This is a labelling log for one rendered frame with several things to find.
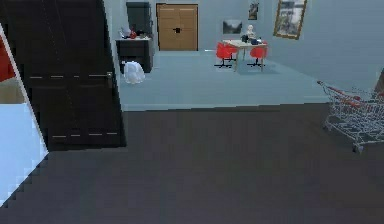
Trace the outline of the white garbage bag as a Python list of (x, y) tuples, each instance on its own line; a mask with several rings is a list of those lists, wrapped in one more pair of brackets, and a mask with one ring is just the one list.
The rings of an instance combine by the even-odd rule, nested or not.
[(145, 80), (144, 70), (138, 62), (126, 62), (124, 65), (124, 78), (129, 84), (138, 84)]

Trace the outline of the black refrigerator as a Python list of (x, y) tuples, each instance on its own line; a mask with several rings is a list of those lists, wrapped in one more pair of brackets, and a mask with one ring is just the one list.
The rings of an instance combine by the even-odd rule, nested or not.
[(152, 36), (151, 5), (149, 2), (127, 2), (129, 27), (138, 33)]

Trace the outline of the red chair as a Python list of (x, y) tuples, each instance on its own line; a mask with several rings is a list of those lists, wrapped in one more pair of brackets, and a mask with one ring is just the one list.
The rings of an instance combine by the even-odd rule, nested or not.
[(216, 64), (216, 67), (231, 67), (231, 64), (226, 64), (225, 61), (233, 61), (233, 54), (237, 52), (237, 49), (231, 45), (225, 45), (222, 42), (218, 42), (216, 46), (216, 57), (221, 60), (220, 64)]
[(249, 66), (259, 66), (261, 68), (264, 67), (264, 63), (260, 62), (263, 61), (264, 58), (267, 56), (268, 49), (267, 47), (255, 47), (250, 51), (250, 56), (255, 59), (253, 63), (249, 63)]

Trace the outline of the black counter cabinet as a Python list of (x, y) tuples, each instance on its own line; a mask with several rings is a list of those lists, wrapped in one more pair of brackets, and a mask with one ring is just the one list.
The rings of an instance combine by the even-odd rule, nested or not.
[(124, 71), (125, 62), (137, 62), (145, 73), (153, 66), (153, 40), (151, 38), (119, 39), (116, 41), (120, 71)]

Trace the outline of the pale wooden table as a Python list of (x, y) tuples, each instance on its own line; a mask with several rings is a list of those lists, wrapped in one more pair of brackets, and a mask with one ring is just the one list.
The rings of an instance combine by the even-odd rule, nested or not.
[(234, 70), (237, 70), (238, 63), (240, 62), (239, 56), (242, 56), (242, 59), (245, 59), (245, 52), (247, 50), (252, 50), (253, 48), (267, 48), (267, 43), (259, 43), (258, 45), (252, 45), (251, 43), (245, 43), (241, 40), (223, 40), (223, 43), (230, 45), (236, 48), (236, 57), (234, 63)]

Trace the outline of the brown wooden double door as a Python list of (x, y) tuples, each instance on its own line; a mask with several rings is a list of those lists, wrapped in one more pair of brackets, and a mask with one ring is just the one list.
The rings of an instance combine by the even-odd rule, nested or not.
[(156, 15), (160, 51), (198, 50), (197, 4), (157, 3)]

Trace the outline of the dark landscape picture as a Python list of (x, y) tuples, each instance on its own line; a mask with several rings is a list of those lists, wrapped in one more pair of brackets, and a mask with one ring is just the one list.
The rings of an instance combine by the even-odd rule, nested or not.
[(226, 19), (223, 21), (224, 34), (240, 34), (242, 30), (242, 21), (236, 19)]

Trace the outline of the small dark framed picture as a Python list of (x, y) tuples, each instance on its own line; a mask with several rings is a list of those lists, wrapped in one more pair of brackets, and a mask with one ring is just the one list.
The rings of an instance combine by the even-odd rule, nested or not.
[(248, 10), (248, 19), (257, 20), (258, 19), (258, 3), (251, 3)]

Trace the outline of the black room door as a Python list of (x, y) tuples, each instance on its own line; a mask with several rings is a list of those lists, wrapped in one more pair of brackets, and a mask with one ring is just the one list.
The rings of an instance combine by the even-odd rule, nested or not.
[(0, 24), (48, 151), (126, 145), (104, 0), (0, 0)]

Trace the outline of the gold framed painting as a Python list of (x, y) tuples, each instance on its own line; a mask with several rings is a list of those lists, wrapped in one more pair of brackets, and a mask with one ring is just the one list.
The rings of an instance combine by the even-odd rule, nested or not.
[(307, 0), (278, 0), (273, 35), (298, 40), (306, 6)]

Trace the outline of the red handled shopping cart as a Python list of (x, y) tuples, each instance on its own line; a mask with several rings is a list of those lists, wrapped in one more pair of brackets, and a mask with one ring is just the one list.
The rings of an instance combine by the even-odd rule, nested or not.
[(329, 98), (324, 129), (350, 138), (353, 152), (361, 153), (366, 144), (384, 143), (384, 91), (345, 91), (320, 80), (317, 83)]

